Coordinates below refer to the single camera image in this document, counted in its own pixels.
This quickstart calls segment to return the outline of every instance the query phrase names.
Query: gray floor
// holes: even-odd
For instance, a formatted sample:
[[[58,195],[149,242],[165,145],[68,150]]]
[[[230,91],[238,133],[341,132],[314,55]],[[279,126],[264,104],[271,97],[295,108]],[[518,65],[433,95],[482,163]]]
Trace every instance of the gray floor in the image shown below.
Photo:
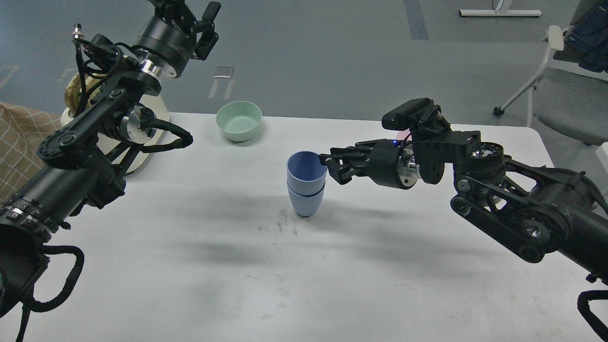
[[[266,116],[380,120],[409,99],[431,97],[450,122],[525,125],[525,98],[503,117],[501,105],[536,70],[540,37],[567,26],[577,1],[515,0],[540,18],[461,18],[460,9],[491,9],[491,0],[222,0],[220,39],[207,61],[163,82],[170,111],[215,113],[234,100],[255,102]],[[200,15],[207,1],[192,0]],[[86,37],[103,33],[132,43],[151,16],[146,1],[0,2],[0,100],[62,112],[74,74],[73,23]],[[233,66],[210,98],[217,66]],[[586,170],[603,190],[608,176],[595,148],[535,122],[554,164]]]

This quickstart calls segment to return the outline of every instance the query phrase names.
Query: blue cup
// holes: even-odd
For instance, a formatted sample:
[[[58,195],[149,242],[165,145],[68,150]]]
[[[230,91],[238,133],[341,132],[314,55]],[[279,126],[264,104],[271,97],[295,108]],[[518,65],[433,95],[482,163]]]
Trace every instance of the blue cup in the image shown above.
[[[321,165],[319,155],[299,151],[287,160],[287,185],[297,195],[310,196],[325,186],[327,166]]]
[[[294,207],[295,212],[302,217],[313,216],[314,213],[319,210],[321,206],[321,200],[323,200],[323,193],[325,191],[325,184],[321,187],[316,194],[302,196],[295,193],[289,185],[287,185],[289,191],[289,200],[291,205]]]

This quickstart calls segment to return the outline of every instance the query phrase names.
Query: denim jacket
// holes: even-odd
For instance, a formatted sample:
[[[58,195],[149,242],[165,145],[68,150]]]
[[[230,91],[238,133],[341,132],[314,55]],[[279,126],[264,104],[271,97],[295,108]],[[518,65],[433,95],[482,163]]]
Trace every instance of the denim jacket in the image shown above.
[[[580,67],[608,72],[608,0],[591,11],[571,32],[566,44],[586,52]]]

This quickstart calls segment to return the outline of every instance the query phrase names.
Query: pink object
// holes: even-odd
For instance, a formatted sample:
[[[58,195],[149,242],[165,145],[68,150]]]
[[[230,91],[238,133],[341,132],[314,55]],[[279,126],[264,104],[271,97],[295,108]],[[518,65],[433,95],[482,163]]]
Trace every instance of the pink object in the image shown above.
[[[405,140],[405,138],[407,138],[407,136],[409,134],[410,134],[410,130],[400,131],[399,133],[397,133],[397,137],[395,139],[397,139],[397,140]]]

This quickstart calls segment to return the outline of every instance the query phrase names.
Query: gray chair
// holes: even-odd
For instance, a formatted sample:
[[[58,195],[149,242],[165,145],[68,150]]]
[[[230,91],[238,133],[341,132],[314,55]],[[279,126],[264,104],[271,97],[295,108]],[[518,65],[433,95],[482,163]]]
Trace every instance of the gray chair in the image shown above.
[[[608,74],[580,68],[583,53],[564,44],[573,28],[602,2],[583,0],[567,29],[549,27],[544,36],[547,49],[538,71],[504,105],[495,107],[494,115],[502,115],[527,92],[526,126],[531,127],[536,117],[552,130],[586,144],[601,145],[608,141]]]

